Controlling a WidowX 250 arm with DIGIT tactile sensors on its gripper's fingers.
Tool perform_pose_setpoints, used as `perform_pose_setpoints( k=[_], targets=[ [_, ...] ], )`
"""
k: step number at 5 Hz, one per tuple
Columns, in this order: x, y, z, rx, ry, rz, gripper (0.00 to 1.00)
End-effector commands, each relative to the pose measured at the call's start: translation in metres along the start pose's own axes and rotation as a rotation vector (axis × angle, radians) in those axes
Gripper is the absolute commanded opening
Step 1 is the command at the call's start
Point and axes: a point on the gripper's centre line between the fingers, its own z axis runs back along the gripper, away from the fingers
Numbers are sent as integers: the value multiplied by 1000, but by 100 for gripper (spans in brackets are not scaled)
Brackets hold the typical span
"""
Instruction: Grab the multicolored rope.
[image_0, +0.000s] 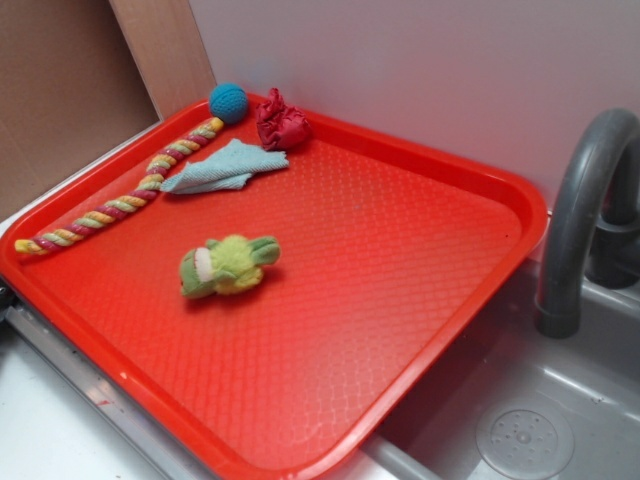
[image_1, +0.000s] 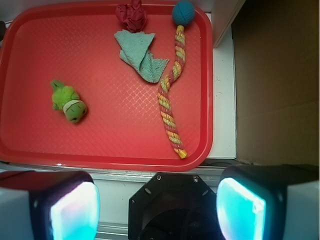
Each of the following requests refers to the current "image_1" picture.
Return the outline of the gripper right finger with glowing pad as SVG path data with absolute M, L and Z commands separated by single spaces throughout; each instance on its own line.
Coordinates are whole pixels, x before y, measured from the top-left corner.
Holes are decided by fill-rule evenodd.
M 216 211 L 227 240 L 318 240 L 319 167 L 228 166 L 217 187 Z

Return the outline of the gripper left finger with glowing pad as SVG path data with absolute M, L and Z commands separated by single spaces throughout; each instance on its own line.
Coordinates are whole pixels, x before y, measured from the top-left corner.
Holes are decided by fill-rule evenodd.
M 2 240 L 93 240 L 100 195 L 85 171 L 3 171 Z

